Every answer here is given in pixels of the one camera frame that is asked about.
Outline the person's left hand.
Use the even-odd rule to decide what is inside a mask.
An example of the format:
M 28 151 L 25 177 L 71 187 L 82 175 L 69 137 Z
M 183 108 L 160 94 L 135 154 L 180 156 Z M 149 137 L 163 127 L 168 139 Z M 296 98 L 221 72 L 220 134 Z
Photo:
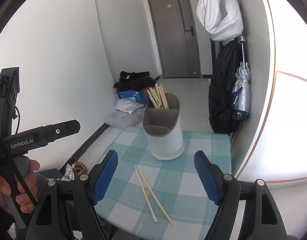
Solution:
M 37 174 L 35 171 L 37 171 L 40 168 L 40 163 L 36 160 L 30 160 L 28 174 L 24 178 L 24 181 L 26 182 L 30 192 L 34 197 L 37 196 Z M 22 185 L 18 183 L 17 185 L 19 195 L 16 196 L 16 202 L 21 208 L 22 213 L 30 213 L 34 210 L 35 206 L 31 202 L 29 196 L 26 194 L 25 189 L 23 189 Z M 7 204 L 7 202 L 4 199 L 4 196 L 9 196 L 11 194 L 11 188 L 7 181 L 0 175 L 0 207 L 7 211 L 8 213 L 11 213 L 10 208 Z

